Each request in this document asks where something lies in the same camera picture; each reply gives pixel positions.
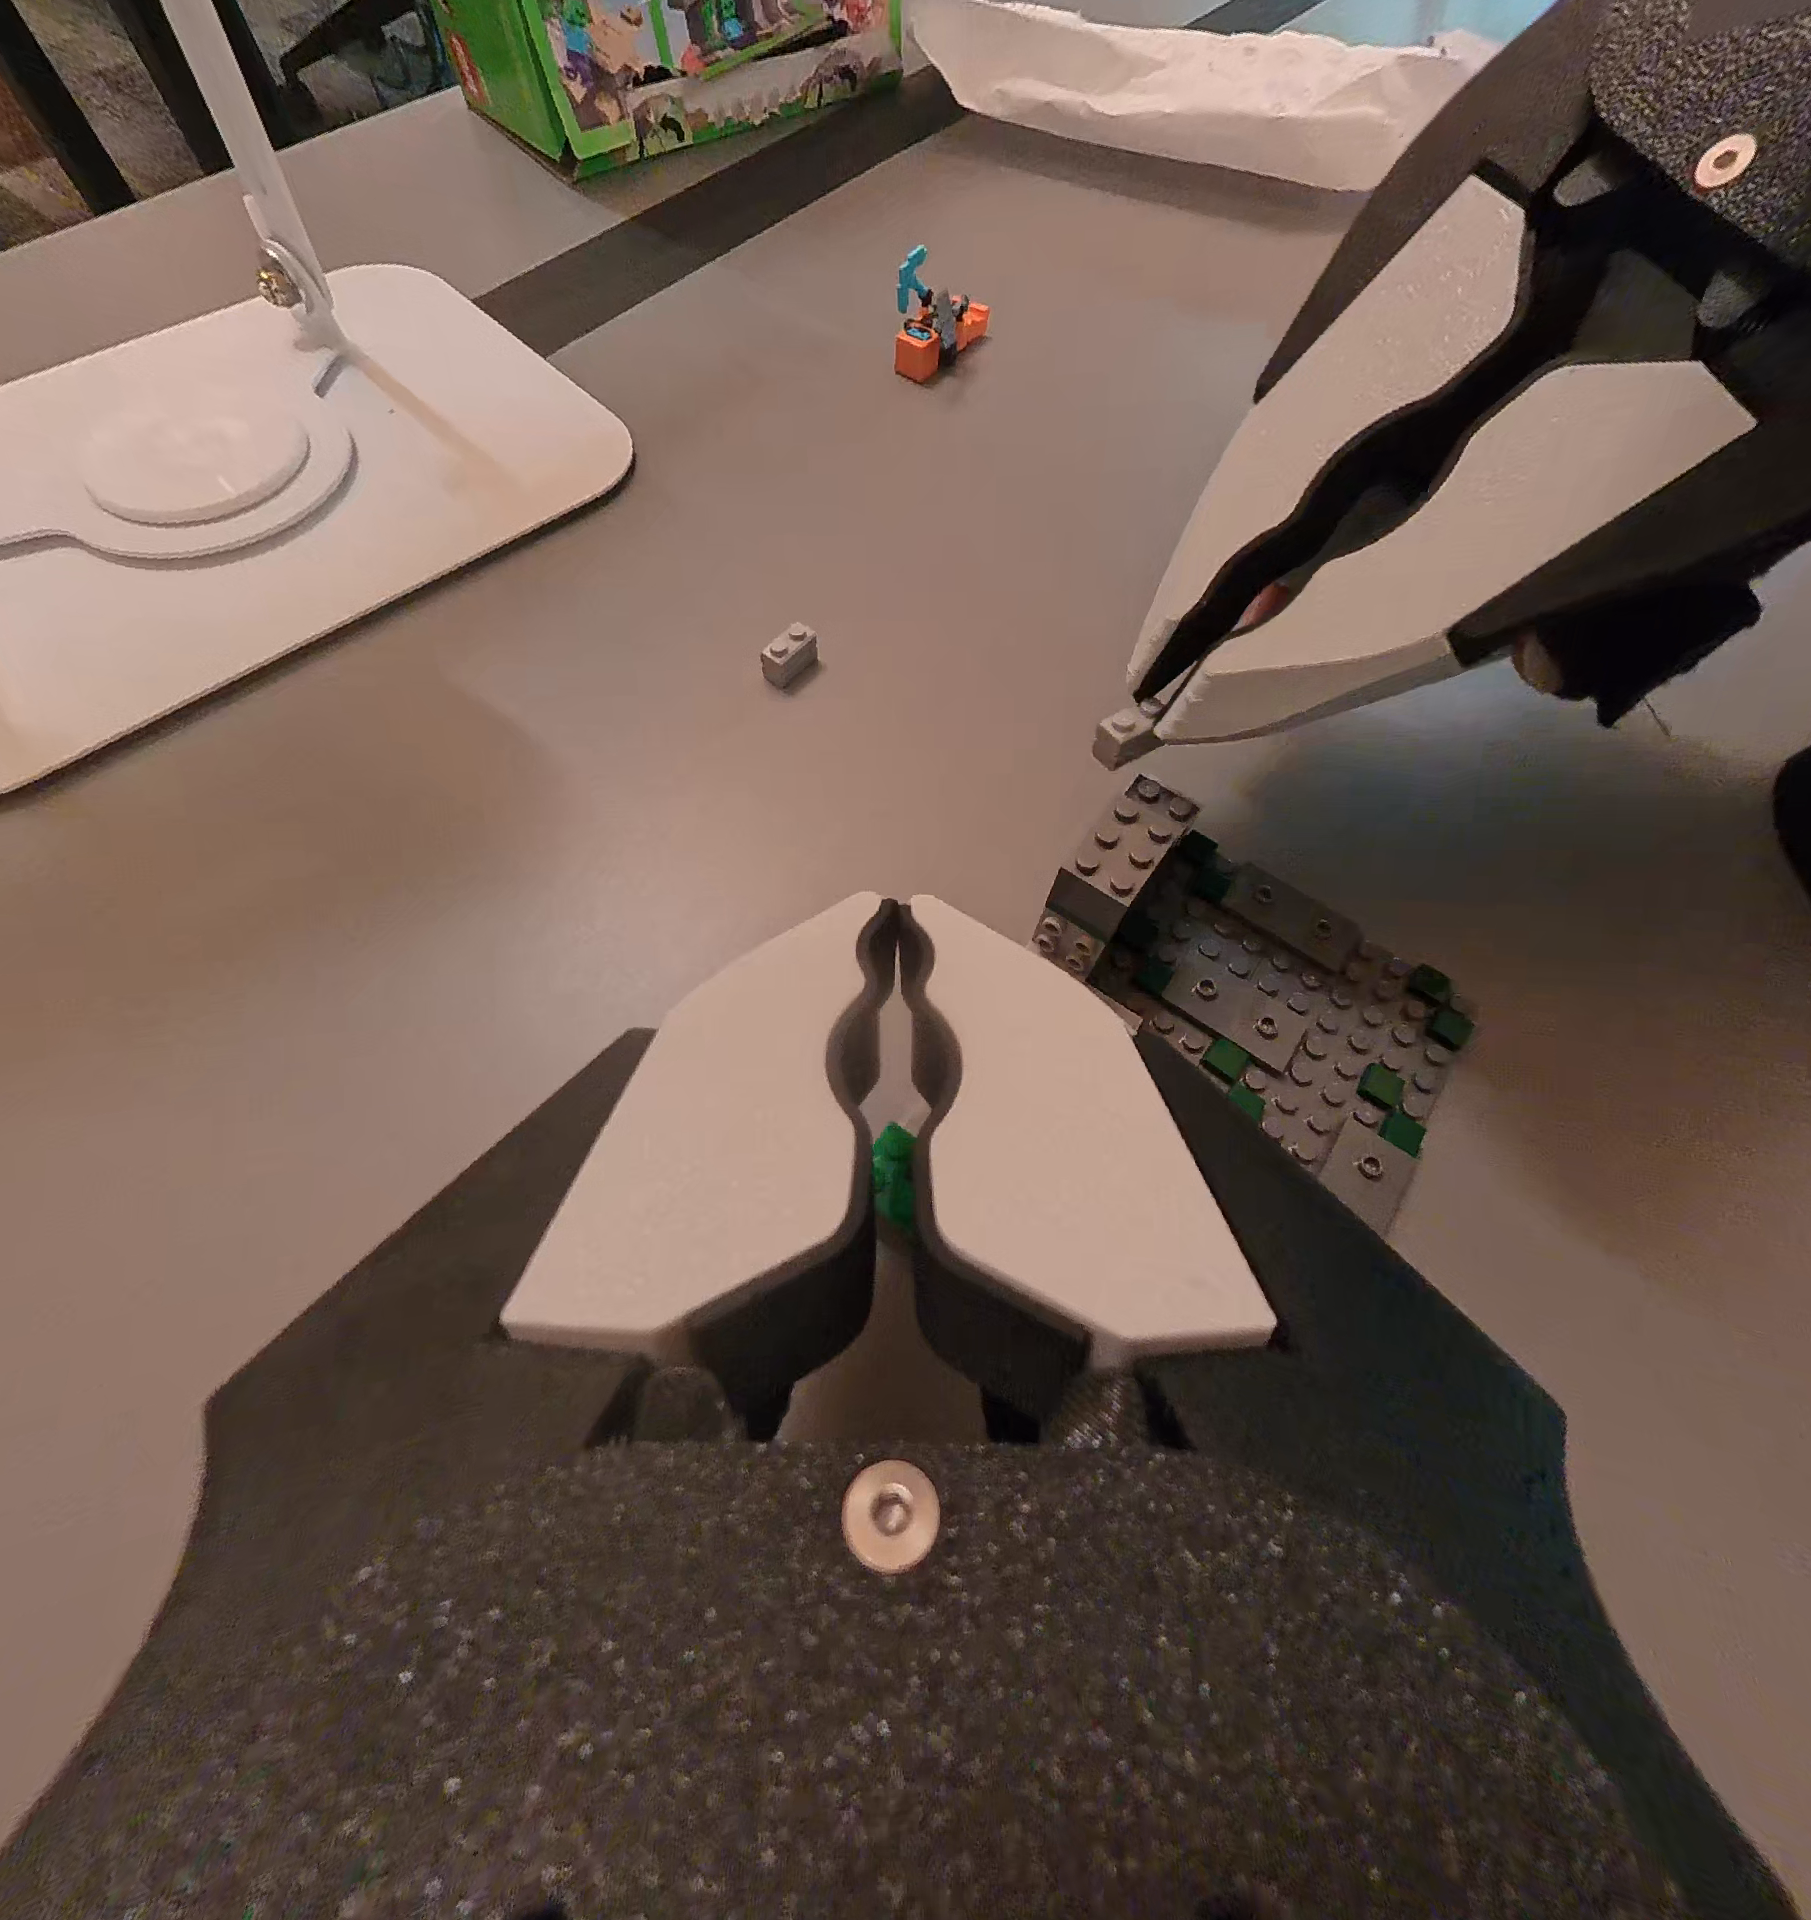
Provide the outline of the grey brick baseplate model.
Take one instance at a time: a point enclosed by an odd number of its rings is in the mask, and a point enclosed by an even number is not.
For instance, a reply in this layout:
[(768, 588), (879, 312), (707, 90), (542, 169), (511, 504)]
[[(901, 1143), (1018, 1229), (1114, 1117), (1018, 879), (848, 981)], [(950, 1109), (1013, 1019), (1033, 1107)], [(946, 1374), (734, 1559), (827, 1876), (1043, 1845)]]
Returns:
[(1141, 774), (1057, 863), (1026, 949), (1388, 1233), (1476, 1029), (1447, 971), (1228, 859), (1196, 799)]

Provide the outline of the orange toy brick figure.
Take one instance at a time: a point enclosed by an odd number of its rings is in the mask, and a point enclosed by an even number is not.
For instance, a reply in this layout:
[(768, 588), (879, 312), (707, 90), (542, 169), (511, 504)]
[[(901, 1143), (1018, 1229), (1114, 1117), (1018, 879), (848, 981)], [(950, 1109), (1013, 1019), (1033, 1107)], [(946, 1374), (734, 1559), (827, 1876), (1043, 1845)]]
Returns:
[(982, 341), (991, 317), (987, 303), (928, 286), (921, 275), (927, 260), (928, 246), (918, 242), (902, 255), (896, 276), (893, 372), (916, 385), (934, 383), (941, 370)]

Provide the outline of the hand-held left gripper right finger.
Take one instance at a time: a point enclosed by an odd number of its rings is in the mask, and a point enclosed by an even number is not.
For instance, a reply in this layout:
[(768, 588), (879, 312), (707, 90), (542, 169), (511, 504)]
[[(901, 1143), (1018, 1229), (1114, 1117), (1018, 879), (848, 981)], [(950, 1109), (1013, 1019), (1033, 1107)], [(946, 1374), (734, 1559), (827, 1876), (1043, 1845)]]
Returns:
[(906, 903), (916, 1317), (1018, 1425), (1082, 1378), (1262, 1350), (1278, 1314), (1132, 1033), (1030, 947)]

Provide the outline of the white printed paper bag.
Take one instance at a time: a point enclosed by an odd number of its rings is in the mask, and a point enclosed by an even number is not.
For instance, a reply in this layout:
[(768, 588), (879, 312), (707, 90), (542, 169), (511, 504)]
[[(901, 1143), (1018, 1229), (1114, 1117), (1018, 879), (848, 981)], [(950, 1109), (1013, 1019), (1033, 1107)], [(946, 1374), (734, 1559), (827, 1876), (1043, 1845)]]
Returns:
[(1370, 192), (1496, 55), (1299, 31), (1112, 25), (1051, 6), (910, 3), (916, 48), (971, 113), (1125, 156)]

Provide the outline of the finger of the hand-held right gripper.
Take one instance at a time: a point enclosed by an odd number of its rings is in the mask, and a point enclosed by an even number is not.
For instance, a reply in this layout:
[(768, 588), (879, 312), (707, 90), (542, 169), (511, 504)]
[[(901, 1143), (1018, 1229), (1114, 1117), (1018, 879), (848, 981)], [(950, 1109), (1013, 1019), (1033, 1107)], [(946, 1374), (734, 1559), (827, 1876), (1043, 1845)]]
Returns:
[(1162, 742), (1246, 740), (1452, 678), (1469, 612), (1751, 431), (1700, 361), (1571, 361), (1532, 381), (1427, 502), (1326, 561), (1227, 638), (1157, 722)]
[(1273, 546), (1330, 504), (1330, 467), (1360, 431), (1438, 396), (1492, 348), (1517, 312), (1523, 209), (1463, 179), (1303, 355), (1260, 396), (1206, 482), (1159, 579), (1128, 665), (1136, 703), (1373, 703), (1458, 673), (1444, 636), (1379, 645), (1385, 612), (1332, 612), (1237, 646), (1201, 612), (1232, 564), (1289, 571)]

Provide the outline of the green toy set box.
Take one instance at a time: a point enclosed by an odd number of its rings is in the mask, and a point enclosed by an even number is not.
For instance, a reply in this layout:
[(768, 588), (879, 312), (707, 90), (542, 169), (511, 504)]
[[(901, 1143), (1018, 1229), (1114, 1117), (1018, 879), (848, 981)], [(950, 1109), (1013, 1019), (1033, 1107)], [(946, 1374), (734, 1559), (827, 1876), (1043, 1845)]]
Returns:
[(438, 3), (467, 109), (581, 180), (896, 86), (898, 3)]

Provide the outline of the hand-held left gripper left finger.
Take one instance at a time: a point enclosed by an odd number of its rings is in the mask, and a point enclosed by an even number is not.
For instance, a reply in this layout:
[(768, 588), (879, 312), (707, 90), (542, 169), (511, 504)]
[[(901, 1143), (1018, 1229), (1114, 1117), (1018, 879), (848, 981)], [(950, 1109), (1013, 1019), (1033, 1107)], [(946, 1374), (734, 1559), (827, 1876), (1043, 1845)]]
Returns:
[(875, 1297), (863, 1099), (898, 903), (853, 893), (677, 1000), (641, 1050), (498, 1324), (514, 1343), (707, 1370), (747, 1436)]

